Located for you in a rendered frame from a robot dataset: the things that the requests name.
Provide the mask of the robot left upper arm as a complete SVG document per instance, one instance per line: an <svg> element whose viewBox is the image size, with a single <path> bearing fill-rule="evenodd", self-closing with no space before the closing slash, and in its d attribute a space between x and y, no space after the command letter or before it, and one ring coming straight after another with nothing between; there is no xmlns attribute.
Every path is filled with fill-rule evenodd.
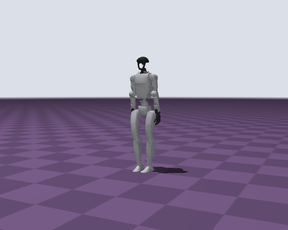
<svg viewBox="0 0 288 230"><path fill-rule="evenodd" d="M151 80L152 89L153 89L153 91L151 92L151 96L156 97L156 91L158 89L158 85L157 85L158 76L156 74L149 74L149 79Z"/></svg>

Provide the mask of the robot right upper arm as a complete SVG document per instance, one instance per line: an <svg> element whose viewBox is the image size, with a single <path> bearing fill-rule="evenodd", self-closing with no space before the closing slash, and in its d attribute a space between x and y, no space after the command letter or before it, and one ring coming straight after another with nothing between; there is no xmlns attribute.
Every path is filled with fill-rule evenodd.
<svg viewBox="0 0 288 230"><path fill-rule="evenodd" d="M134 76L135 76L135 75L132 75L132 76L130 77L131 89L132 89L132 91L129 92L129 96L130 96L130 97L135 97L135 96L136 96L135 84L134 84Z"/></svg>

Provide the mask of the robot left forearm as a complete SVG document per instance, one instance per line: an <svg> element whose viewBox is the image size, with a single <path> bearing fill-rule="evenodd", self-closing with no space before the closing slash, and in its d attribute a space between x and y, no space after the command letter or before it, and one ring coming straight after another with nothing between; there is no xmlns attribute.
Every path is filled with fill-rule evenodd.
<svg viewBox="0 0 288 230"><path fill-rule="evenodd" d="M159 95L158 92L156 91L156 97L153 98L154 100L154 108L158 110L158 112L160 112L160 108L159 108Z"/></svg>

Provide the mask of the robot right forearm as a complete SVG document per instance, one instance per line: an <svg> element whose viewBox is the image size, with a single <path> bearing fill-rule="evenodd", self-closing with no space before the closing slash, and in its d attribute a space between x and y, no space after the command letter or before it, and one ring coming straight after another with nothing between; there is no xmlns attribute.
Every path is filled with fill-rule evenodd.
<svg viewBox="0 0 288 230"><path fill-rule="evenodd" d="M136 110L136 98L130 97L130 100L131 100L131 109L134 108L134 110Z"/></svg>

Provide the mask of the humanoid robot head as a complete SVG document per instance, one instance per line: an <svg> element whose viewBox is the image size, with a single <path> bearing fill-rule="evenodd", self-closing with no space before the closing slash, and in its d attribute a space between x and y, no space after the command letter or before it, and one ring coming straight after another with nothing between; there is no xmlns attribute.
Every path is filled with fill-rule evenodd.
<svg viewBox="0 0 288 230"><path fill-rule="evenodd" d="M146 57L140 57L140 58L137 59L137 63L138 63L138 69L141 70L140 74L142 74L142 73L144 73L144 71L146 71L146 68L144 68L144 67L145 67L146 63L149 63L149 60ZM143 65L142 69L139 67L140 63Z"/></svg>

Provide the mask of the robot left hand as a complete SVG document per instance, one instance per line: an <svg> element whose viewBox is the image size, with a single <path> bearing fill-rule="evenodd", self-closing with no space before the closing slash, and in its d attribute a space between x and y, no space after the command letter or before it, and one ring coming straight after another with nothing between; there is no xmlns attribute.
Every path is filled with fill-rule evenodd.
<svg viewBox="0 0 288 230"><path fill-rule="evenodd" d="M156 119L155 119L156 124L155 124L155 125L157 125L157 124L159 124L159 122L160 122L160 112L158 112L158 110L155 109L155 114L156 114ZM155 121L154 121L154 122L155 122Z"/></svg>

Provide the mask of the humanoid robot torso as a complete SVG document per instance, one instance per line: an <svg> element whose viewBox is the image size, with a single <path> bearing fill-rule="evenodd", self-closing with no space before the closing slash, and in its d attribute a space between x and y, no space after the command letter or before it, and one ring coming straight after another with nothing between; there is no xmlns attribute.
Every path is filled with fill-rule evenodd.
<svg viewBox="0 0 288 230"><path fill-rule="evenodd" d="M141 72L140 72L141 73ZM151 109L151 105L148 105L146 98L151 98L152 84L149 79L149 71L140 74L139 72L134 76L135 92L138 99L141 100L141 105L138 106L139 115L146 116L148 109Z"/></svg>

